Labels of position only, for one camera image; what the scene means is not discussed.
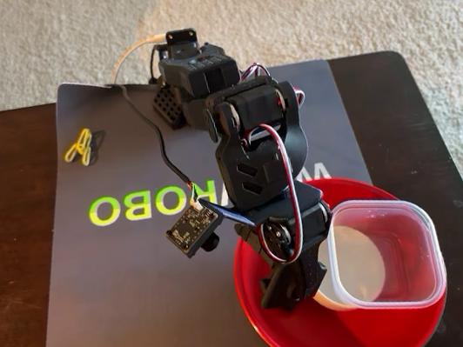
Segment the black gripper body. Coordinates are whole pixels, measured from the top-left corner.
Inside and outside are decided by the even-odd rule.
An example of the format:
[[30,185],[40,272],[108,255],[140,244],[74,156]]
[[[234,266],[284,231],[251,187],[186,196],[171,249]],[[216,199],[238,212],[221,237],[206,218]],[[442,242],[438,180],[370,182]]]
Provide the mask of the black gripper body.
[[332,214],[313,181],[282,184],[231,209],[241,217],[238,235],[270,266],[315,258]]

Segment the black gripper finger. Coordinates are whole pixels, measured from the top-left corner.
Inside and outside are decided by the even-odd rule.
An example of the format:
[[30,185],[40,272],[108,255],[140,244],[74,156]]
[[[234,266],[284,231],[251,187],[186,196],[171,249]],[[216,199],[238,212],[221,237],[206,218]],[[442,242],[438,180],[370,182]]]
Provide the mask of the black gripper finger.
[[327,268],[319,261],[319,247],[310,247],[303,250],[297,263],[300,265],[301,276],[303,278],[304,295],[303,298],[313,297],[325,277]]

